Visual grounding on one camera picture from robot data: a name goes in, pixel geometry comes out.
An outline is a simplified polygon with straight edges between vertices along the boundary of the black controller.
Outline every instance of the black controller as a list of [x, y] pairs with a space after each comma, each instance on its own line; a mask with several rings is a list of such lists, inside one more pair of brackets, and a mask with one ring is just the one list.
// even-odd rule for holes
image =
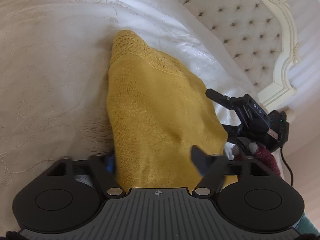
[[[205, 158], [197, 146], [192, 157]], [[190, 194], [186, 188], [131, 188], [105, 169], [107, 155], [61, 159], [15, 197], [13, 213], [29, 240], [295, 239], [304, 212], [300, 194], [259, 161], [213, 163]], [[92, 185], [75, 180], [88, 175]], [[224, 176], [239, 181], [220, 190]]]

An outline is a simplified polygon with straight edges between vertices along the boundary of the white wooden bed frame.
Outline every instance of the white wooden bed frame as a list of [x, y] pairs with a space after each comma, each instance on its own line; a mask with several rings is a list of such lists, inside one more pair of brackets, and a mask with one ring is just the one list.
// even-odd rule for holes
[[299, 43], [297, 42], [296, 26], [287, 0], [261, 1], [276, 16], [282, 29], [282, 51], [275, 58], [273, 75], [271, 73], [272, 77], [270, 76], [270, 80], [272, 81], [261, 91], [257, 91], [260, 102], [268, 111], [272, 111], [282, 106], [287, 98], [292, 96], [296, 91], [290, 85], [288, 71], [292, 65], [297, 65], [300, 61], [298, 56]]

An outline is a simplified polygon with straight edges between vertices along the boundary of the knit fabric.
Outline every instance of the knit fabric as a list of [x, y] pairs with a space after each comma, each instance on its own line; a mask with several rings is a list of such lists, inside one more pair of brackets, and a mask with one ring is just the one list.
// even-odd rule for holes
[[[257, 160], [262, 162], [275, 174], [281, 177], [281, 173], [280, 173], [276, 159], [264, 145], [252, 142], [249, 144], [248, 148]], [[239, 154], [238, 150], [235, 149], [233, 151], [233, 154], [236, 154], [234, 158], [235, 161], [244, 160], [244, 158]]]
[[300, 219], [300, 221], [299, 221], [298, 225], [295, 227], [295, 229], [300, 234], [314, 234], [315, 236], [317, 236], [317, 237], [314, 237], [314, 238], [310, 237], [310, 240], [320, 240], [320, 233], [319, 233], [318, 229], [308, 219], [306, 214], [303, 214], [302, 218]]
[[126, 191], [193, 190], [201, 175], [191, 162], [191, 146], [222, 154], [227, 140], [203, 82], [129, 30], [114, 39], [108, 77], [107, 111], [119, 184]]

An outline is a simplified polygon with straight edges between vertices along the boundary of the bed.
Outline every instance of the bed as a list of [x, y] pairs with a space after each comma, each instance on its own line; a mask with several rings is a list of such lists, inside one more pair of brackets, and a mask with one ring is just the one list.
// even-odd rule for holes
[[[299, 62], [298, 44], [285, 0], [232, 0], [213, 14], [202, 0], [178, 1], [0, 0], [0, 235], [19, 229], [12, 199], [52, 162], [113, 149], [105, 105], [119, 30], [138, 33], [228, 96], [248, 93], [272, 110], [294, 93], [287, 71]], [[248, 9], [244, 29], [240, 18], [214, 22], [237, 7], [261, 13]], [[235, 113], [215, 110], [222, 123], [238, 124]]]
[[299, 63], [287, 0], [178, 0], [223, 43], [268, 111], [295, 93], [288, 71]]

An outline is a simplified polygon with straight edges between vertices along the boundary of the red knit fabric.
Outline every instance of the red knit fabric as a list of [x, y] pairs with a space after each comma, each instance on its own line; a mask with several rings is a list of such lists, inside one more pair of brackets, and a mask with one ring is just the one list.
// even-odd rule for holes
[[[269, 150], [263, 146], [262, 144], [257, 144], [258, 150], [255, 153], [252, 153], [254, 157], [261, 161], [264, 165], [266, 165], [269, 169], [271, 169], [275, 174], [281, 176], [278, 164], [274, 156], [269, 152]], [[242, 161], [243, 157], [241, 155], [237, 155], [234, 158], [235, 161]]]

